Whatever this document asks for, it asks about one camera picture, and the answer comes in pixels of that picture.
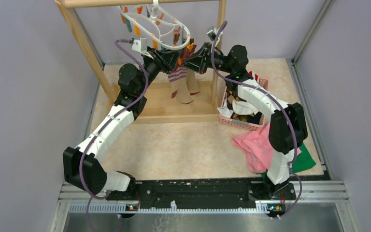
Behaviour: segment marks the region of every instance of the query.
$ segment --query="pink basket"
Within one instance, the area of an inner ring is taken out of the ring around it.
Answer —
[[[262,86],[264,89],[268,90],[268,80],[264,78],[259,78],[259,85]],[[221,105],[224,105],[224,101],[226,101],[227,96],[227,89],[224,91],[223,100],[221,102]],[[261,129],[264,126],[264,115],[262,115],[261,119],[259,120],[259,124],[249,123],[249,122],[243,122],[240,120],[235,120],[232,118],[226,118],[220,115],[219,122],[224,125],[229,125],[249,131],[256,131]]]

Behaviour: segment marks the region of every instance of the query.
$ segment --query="white drying hanger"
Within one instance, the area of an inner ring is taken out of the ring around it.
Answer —
[[[137,13],[137,9],[140,8],[140,7],[144,7],[144,6],[150,12],[150,17],[146,17],[146,16],[144,16],[142,14]],[[190,30],[182,22],[180,22],[174,16],[172,16],[167,11],[165,11],[163,8],[161,8],[158,5],[158,0],[153,0],[153,7],[152,7],[152,9],[150,9],[150,7],[147,4],[136,5],[131,10],[131,12],[126,12],[126,13],[123,11],[122,8],[119,8],[119,9],[120,9],[120,13],[126,18],[126,20],[129,20],[131,24],[137,26],[140,29],[141,32],[147,34],[154,41],[156,41],[161,47],[165,47],[166,49],[170,49],[170,50],[180,50],[180,49],[185,48],[188,45],[188,43],[190,42]],[[166,21],[163,21],[162,19],[160,19],[157,16],[157,12],[158,11],[161,11],[166,16],[166,18],[171,19],[173,21],[173,23],[169,23],[169,22],[166,22]],[[141,17],[141,18],[149,21],[156,28],[156,31],[158,32],[158,34],[155,35],[155,34],[149,32],[142,25],[140,25],[137,22],[136,19],[133,18],[134,16]],[[165,26],[172,27],[172,29],[169,32],[165,33],[165,34],[161,34],[160,33],[160,29],[158,28],[156,22],[159,22],[160,24],[163,24]],[[162,38],[165,38],[167,36],[173,36],[174,30],[176,28],[178,28],[178,27],[184,29],[184,30],[181,30],[181,31],[182,31],[182,33],[185,33],[186,34],[185,35],[186,41],[183,44],[176,45],[176,46],[171,46],[171,45],[165,44],[161,39]]]

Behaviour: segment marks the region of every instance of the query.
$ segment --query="wooden pole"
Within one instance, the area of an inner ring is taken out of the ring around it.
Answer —
[[[107,81],[106,76],[103,73],[103,69],[99,64],[96,55],[94,54],[92,47],[90,46],[89,41],[87,40],[82,25],[80,24],[80,21],[78,20],[73,8],[65,8],[58,0],[55,0],[55,3],[59,8],[62,16],[65,18],[66,23],[69,25],[69,28],[74,38],[79,44],[80,49],[85,55],[90,66],[92,67],[93,72],[97,76],[101,87],[104,89],[104,92],[106,93],[107,98],[109,99],[109,102],[116,101],[116,94],[113,92],[112,86]]]
[[[153,0],[63,0],[66,8],[152,4]],[[214,0],[158,0],[158,3]]]
[[[218,6],[217,28],[220,28],[221,24],[223,24],[225,20],[226,7],[227,7],[227,0],[220,0],[219,6]],[[221,39],[220,42],[218,43],[217,45],[218,49],[221,49],[222,41],[223,39]],[[218,75],[214,72],[213,81],[211,82],[211,104],[215,107],[219,106],[217,82],[218,82]]]

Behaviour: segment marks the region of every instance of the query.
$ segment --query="gray wall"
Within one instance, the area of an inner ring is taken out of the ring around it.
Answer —
[[[0,1],[0,232],[48,230],[96,86],[52,0]]]
[[[324,0],[229,0],[223,50],[235,44],[247,47],[251,58],[291,58],[309,30]],[[216,26],[218,2],[166,3],[161,5],[182,21],[197,45],[208,41],[206,30]],[[122,23],[116,7],[78,9],[100,57],[106,63],[131,60],[114,41],[135,37]]]
[[[336,1],[299,71],[333,174],[371,231],[371,1]]]

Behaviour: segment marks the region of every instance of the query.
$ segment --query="robotic arm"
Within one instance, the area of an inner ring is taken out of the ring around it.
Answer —
[[[161,51],[146,47],[144,46],[144,40],[132,40],[130,42],[133,44],[133,50],[139,51],[144,55],[144,68],[147,72],[148,83],[151,83],[159,72],[171,73],[181,55],[180,50]],[[182,66],[200,74],[205,73],[208,68],[212,68],[210,61],[211,46],[211,43],[204,43],[199,51],[183,60]],[[252,104],[270,120],[269,140],[275,151],[265,182],[269,195],[271,197],[278,196],[278,193],[288,185],[289,167],[287,163],[292,161],[294,155],[293,138],[286,119],[279,110],[279,107],[266,96],[271,95],[269,92],[266,91],[267,94],[263,94],[257,91],[257,88],[262,87],[253,80],[245,68],[248,64],[248,58],[244,46],[233,46],[227,56],[219,49],[216,49],[214,62],[218,70],[229,73],[227,78],[255,87],[246,87],[226,81],[226,86],[230,91],[236,91],[240,98]],[[127,197],[130,197],[134,195],[135,179],[129,174],[122,172],[106,173],[100,165],[107,150],[116,140],[117,136],[125,127],[136,120],[147,101],[145,97],[142,97],[136,104],[123,111],[117,117],[114,117],[116,112],[134,102],[145,88],[145,76],[133,64],[123,65],[119,71],[119,75],[118,84],[121,91],[110,113],[87,139],[76,148],[68,147],[64,151],[63,163],[65,180],[84,189],[80,178],[79,161],[84,151],[87,150],[82,171],[88,189],[93,194],[106,190],[120,191],[125,193]],[[299,103],[288,104],[276,97],[274,98],[288,112],[295,130],[297,146],[300,146],[302,141],[307,137],[302,106]]]

